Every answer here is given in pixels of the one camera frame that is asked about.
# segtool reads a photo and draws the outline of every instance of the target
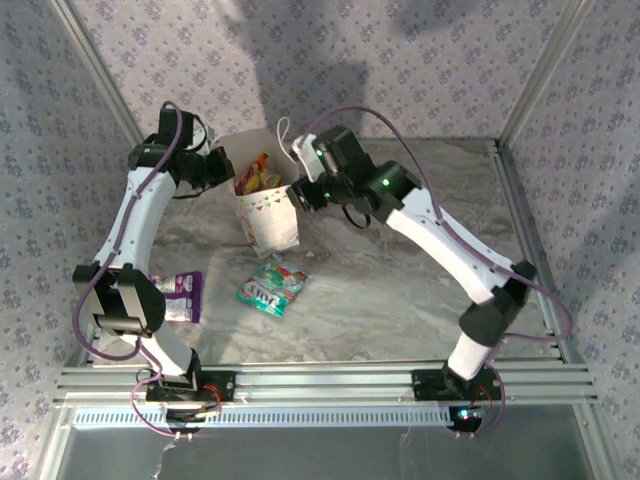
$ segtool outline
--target black bracket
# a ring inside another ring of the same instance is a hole
[[[167,403],[168,408],[165,418],[169,430],[173,433],[194,434],[200,431],[206,417],[196,414],[206,409],[216,410],[221,403],[233,402],[236,389],[236,372],[233,371],[202,371],[200,373],[201,386],[198,390],[181,390],[172,387],[164,387],[155,382],[147,388],[146,401]],[[179,408],[181,403],[197,403],[202,408]]]
[[[100,265],[78,265],[73,284],[82,293]],[[89,293],[84,304],[96,325],[115,335],[138,335],[150,338],[164,322],[166,302],[162,292],[140,270],[126,263],[110,268]]]
[[[221,402],[232,402],[236,389],[236,372],[227,370],[203,370],[200,373],[201,387],[198,390],[180,390],[175,388],[165,388],[157,382],[149,384],[147,388],[146,401],[177,404],[184,402],[206,402],[215,400],[215,395],[211,396],[211,390],[205,387],[213,386],[220,395]]]
[[[452,390],[445,382],[445,375],[438,370],[414,370],[411,372],[411,385],[416,402],[462,401],[473,402],[485,400],[480,392],[486,391],[495,403],[500,401],[500,384],[498,377],[491,369],[481,370],[464,388]]]

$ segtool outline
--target candy wrapper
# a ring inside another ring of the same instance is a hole
[[[202,272],[186,272],[172,277],[152,276],[151,281],[164,295],[165,320],[200,323],[202,311]]]
[[[309,276],[279,255],[271,255],[238,290],[237,297],[258,310],[282,317]]]
[[[261,192],[270,188],[278,188],[282,184],[282,177],[271,174],[267,170],[267,158],[269,155],[263,153],[258,159],[249,165],[249,168],[236,181],[236,195],[249,195]]]

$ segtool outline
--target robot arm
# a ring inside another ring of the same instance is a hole
[[[93,264],[76,267],[73,282],[78,291],[84,291],[113,255],[107,272],[85,301],[83,315],[128,343],[134,344],[139,338],[162,365],[164,385],[197,390],[197,355],[164,321],[164,296],[148,278],[149,255],[160,218],[181,181],[193,188],[213,188],[233,178],[235,173],[222,147],[210,150],[207,137],[211,135],[207,135],[204,125],[194,136],[194,120],[199,119],[189,112],[182,112],[182,118],[176,149],[140,192],[133,207],[132,196],[138,195],[138,187],[158,165],[176,135],[175,110],[163,108],[158,133],[137,145],[129,155],[127,190],[113,228]],[[123,221],[126,229],[118,251],[114,251]]]
[[[376,167],[353,132],[335,127],[320,136],[293,143],[307,175],[294,183],[289,197],[303,210],[318,210],[329,202],[352,205],[402,233],[444,267],[462,286],[472,305],[460,318],[462,333],[444,367],[453,391],[464,390],[484,366],[493,349],[526,301],[528,288],[487,267],[456,242],[433,211],[429,191],[396,162]],[[483,244],[448,213],[443,220],[493,266],[533,279],[526,261],[514,265]]]
[[[206,138],[194,139],[193,119],[197,117],[188,112],[183,112],[183,117],[186,127],[179,147],[127,213],[130,198],[158,165],[175,135],[175,111],[163,109],[158,133],[134,148],[129,156],[127,191],[114,227],[94,263],[76,267],[73,275],[76,288],[84,291],[113,255],[107,273],[87,297],[83,314],[130,343],[140,339],[162,366],[159,385],[181,392],[181,399],[201,389],[203,373],[196,352],[164,322],[164,297],[148,278],[151,245],[160,217],[180,181],[194,188],[212,188],[235,175],[222,147],[210,151]],[[198,147],[190,150],[191,144]],[[527,287],[479,263],[456,243],[433,214],[431,196],[420,181],[395,162],[376,167],[349,130],[335,127],[319,137],[309,136],[296,153],[307,175],[288,191],[294,205],[304,210],[318,210],[329,202],[354,206],[418,244],[467,292],[473,303],[460,318],[462,334],[444,365],[446,391],[439,398],[451,398],[467,390],[524,305]],[[513,265],[446,212],[443,215],[458,235],[496,266],[533,278],[535,269],[528,262]],[[115,238],[127,216],[120,249],[115,252]]]

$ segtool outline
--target cable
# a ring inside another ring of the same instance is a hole
[[[82,311],[82,306],[84,305],[84,303],[87,301],[87,298],[89,297],[89,294],[93,291],[93,289],[98,284],[100,279],[107,272],[107,270],[109,269],[109,266],[111,265],[111,262],[113,262],[113,259],[116,257],[116,255],[118,255],[117,252],[122,243],[122,238],[124,237],[124,233],[127,228],[127,223],[129,222],[129,217],[131,217],[131,211],[133,210],[133,206],[135,205],[136,201],[140,198],[140,195],[142,194],[142,192],[144,192],[144,190],[147,188],[149,183],[151,183],[154,177],[158,174],[160,169],[164,166],[165,163],[169,161],[169,158],[171,158],[173,151],[178,145],[178,141],[180,140],[180,133],[182,132],[182,111],[173,102],[164,102],[162,104],[162,108],[165,108],[167,105],[173,107],[173,109],[176,111],[176,116],[178,117],[176,134],[173,137],[173,140],[171,141],[169,148],[167,148],[167,150],[162,155],[162,158],[160,158],[160,161],[158,162],[158,164],[153,168],[153,170],[149,173],[149,175],[147,175],[147,178],[145,178],[142,181],[142,183],[136,189],[135,193],[129,199],[129,203],[125,208],[124,214],[122,215],[120,228],[118,229],[118,233],[113,242],[112,252],[109,254],[109,256],[107,256],[107,259],[104,261],[104,263],[102,264],[98,272],[93,276],[93,278],[85,288],[84,292],[82,292],[82,295],[80,295],[80,299],[78,300],[78,303],[73,309],[72,324],[73,324],[73,333],[76,336],[76,339],[78,340],[80,345],[82,345],[82,348],[84,348],[86,351],[95,355],[96,357],[103,358],[105,360],[119,362],[119,361],[129,360],[130,358],[135,357],[141,349],[140,337],[136,339],[135,345],[133,347],[133,351],[131,351],[126,355],[110,355],[108,353],[101,352],[93,348],[93,345],[91,345],[91,343],[89,343],[84,338],[82,330],[80,329],[80,313]]]
[[[491,398],[491,395],[489,394],[489,390],[487,390],[485,387],[483,387],[482,385],[480,385],[478,387],[478,390],[476,391],[476,398],[474,398],[473,402],[471,402],[469,404],[469,408],[473,407],[476,402],[478,401],[478,397],[480,397],[480,393],[484,393],[484,396],[487,397],[487,400],[489,400],[489,408],[487,411],[491,411],[491,409],[493,408],[493,399]]]
[[[207,385],[204,385],[202,388],[204,388],[205,390],[209,390],[210,392],[213,392],[213,394],[216,397],[216,402],[218,402],[218,405],[222,403],[222,395],[220,395],[220,392],[218,391],[215,385],[207,384]]]
[[[342,212],[344,213],[344,216],[347,217],[347,221],[360,230],[364,230],[369,225],[371,225],[371,217],[367,214],[364,215],[364,225],[360,225],[359,223],[356,223],[353,217],[351,217],[351,214],[349,213],[349,210],[347,210],[347,207],[345,205],[342,205]]]
[[[204,192],[206,192],[207,190],[211,190],[211,185],[204,187],[202,190],[200,190],[198,193],[190,193],[188,195],[176,195],[174,197],[171,197],[173,200],[186,200],[188,198],[198,198],[200,195],[202,195]]]
[[[143,378],[138,383],[136,383],[136,385],[133,387],[133,389],[131,390],[131,395],[129,395],[129,403],[131,404],[131,408],[133,409],[136,416],[140,419],[140,421],[144,423],[147,427],[149,427],[152,431],[157,433],[158,435],[162,435],[164,437],[178,438],[177,434],[160,430],[151,422],[149,422],[146,418],[144,418],[144,416],[142,415],[142,413],[140,413],[140,410],[138,410],[138,407],[136,406],[136,392],[138,391],[138,389],[143,385],[147,385],[151,382],[157,382],[158,380],[160,380],[160,378],[162,378],[162,365],[156,359],[156,357],[154,357],[151,354],[151,352],[146,348],[144,348],[143,346],[140,347],[140,353],[144,356],[144,358],[146,358],[149,361],[149,363],[151,363],[151,365],[154,365],[158,371],[156,372],[155,375],[151,377]]]
[[[539,343],[551,343],[551,342],[556,342],[558,340],[566,340],[567,338],[569,338],[571,336],[571,333],[573,332],[573,316],[571,315],[571,312],[569,311],[569,309],[564,305],[562,300],[560,300],[560,298],[558,298],[555,294],[553,294],[552,292],[550,292],[549,290],[547,290],[543,286],[541,286],[541,285],[539,285],[539,284],[537,284],[535,282],[532,282],[528,278],[525,278],[522,275],[518,275],[517,273],[513,272],[512,270],[506,269],[506,268],[504,268],[504,267],[502,267],[500,265],[496,265],[489,258],[485,257],[484,254],[482,254],[481,252],[477,251],[474,247],[469,245],[462,237],[460,237],[460,235],[458,235],[458,233],[451,227],[451,225],[449,225],[449,223],[444,218],[444,215],[442,214],[442,207],[440,206],[440,202],[438,201],[438,198],[436,196],[436,192],[431,187],[431,182],[429,181],[429,177],[422,170],[422,167],[420,166],[420,163],[418,162],[418,159],[416,158],[415,154],[413,153],[413,151],[411,150],[411,148],[409,147],[409,145],[405,141],[405,139],[402,136],[402,134],[398,131],[398,129],[391,123],[391,121],[389,121],[380,112],[377,112],[376,110],[373,110],[373,109],[368,108],[368,107],[361,107],[361,106],[357,106],[357,105],[349,105],[349,106],[338,107],[338,108],[335,108],[333,110],[329,110],[328,112],[325,112],[322,115],[320,115],[316,120],[313,121],[313,123],[311,123],[309,128],[307,128],[305,133],[302,135],[302,138],[300,139],[300,142],[299,142],[298,145],[302,146],[304,144],[304,141],[309,136],[309,134],[312,131],[316,130],[322,123],[327,121],[330,117],[332,117],[332,116],[334,116],[334,115],[336,115],[336,114],[338,114],[340,112],[347,111],[347,110],[356,110],[356,111],[362,111],[362,112],[370,113],[370,114],[374,115],[375,117],[377,117],[379,120],[381,120],[387,127],[389,127],[389,129],[393,132],[393,134],[396,136],[396,138],[400,141],[400,143],[402,144],[404,149],[409,154],[409,157],[411,157],[411,159],[415,163],[416,167],[418,168],[418,171],[420,172],[420,175],[422,176],[422,179],[424,180],[425,187],[426,187],[427,190],[429,190],[429,193],[431,195],[431,203],[433,205],[433,211],[434,211],[434,213],[436,215],[437,220],[440,222],[440,225],[442,226],[442,228],[449,234],[449,236],[451,236],[451,238],[453,238],[456,241],[456,243],[458,243],[458,245],[460,245],[463,249],[465,249],[467,252],[469,252],[471,255],[473,255],[474,258],[476,258],[478,261],[483,263],[485,266],[488,266],[489,268],[491,268],[491,269],[493,269],[493,270],[495,270],[495,271],[497,271],[499,273],[502,273],[503,275],[506,275],[509,278],[513,278],[514,280],[517,280],[517,281],[519,281],[521,283],[524,283],[528,287],[536,290],[537,292],[539,292],[542,295],[544,295],[545,297],[547,297],[549,300],[551,300],[551,302],[556,307],[558,307],[560,309],[560,311],[562,311],[562,313],[564,314],[564,316],[566,317],[566,320],[567,320],[564,331],[561,332],[559,335],[554,335],[553,337],[534,337],[534,336],[531,336],[531,335],[524,335],[522,333],[505,333],[504,336],[511,337],[511,338],[519,338],[521,340],[528,340],[528,341],[539,342]]]
[[[287,128],[284,129],[284,132],[282,132],[282,135],[280,135],[280,125],[282,123],[283,120],[287,121]],[[307,165],[304,162],[300,162],[297,161],[296,159],[294,159],[291,154],[287,151],[287,149],[284,147],[284,137],[287,136],[287,132],[289,131],[289,127],[291,126],[291,120],[289,120],[289,117],[280,117],[278,119],[278,123],[276,123],[276,136],[278,137],[278,144],[280,145],[280,150],[282,150],[282,153],[284,153],[286,155],[286,157],[291,160],[291,162],[293,162],[296,166],[299,164],[302,164],[302,168],[304,168],[305,173],[307,174],[307,177],[311,178],[311,173],[309,172],[309,169],[307,168]]]
[[[204,123],[202,123],[202,120],[200,120],[200,117],[198,115],[194,115],[193,118],[200,124],[200,126],[202,127],[202,131],[204,132],[204,137],[202,138],[202,140],[200,141],[200,143],[198,145],[196,145],[193,148],[189,148],[188,150],[185,150],[185,152],[197,152],[198,150],[200,150],[202,147],[204,147],[204,144],[207,143],[207,127],[204,126]]]
[[[498,384],[500,386],[500,409],[498,410],[496,417],[493,419],[493,422],[491,422],[491,424],[487,428],[480,430],[479,432],[474,432],[472,434],[469,434],[470,437],[479,437],[481,435],[486,435],[492,432],[493,430],[495,430],[496,427],[500,425],[500,422],[502,421],[502,417],[504,415],[504,409],[507,404],[507,399],[504,393],[504,381],[502,380],[502,377],[500,376],[498,371],[492,366],[487,365],[486,368],[490,369],[493,372],[493,374],[496,376],[496,380],[498,380]]]
[[[151,375],[153,375],[153,374],[155,373],[155,372],[153,371],[153,368],[149,368],[149,367],[141,368],[140,370],[138,370],[138,371],[136,372],[136,382],[139,382],[139,381],[140,381],[140,374],[141,374],[142,372],[149,372]]]

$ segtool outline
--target floral wallpaper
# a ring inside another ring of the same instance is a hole
[[[120,204],[129,147],[45,0],[0,2],[0,478],[29,478],[76,348],[71,274]]]
[[[414,137],[500,133],[565,2],[74,0],[145,133],[173,98],[218,133],[344,104]],[[345,123],[388,137],[368,117]]]
[[[640,479],[640,4],[597,0],[513,146],[629,478]]]

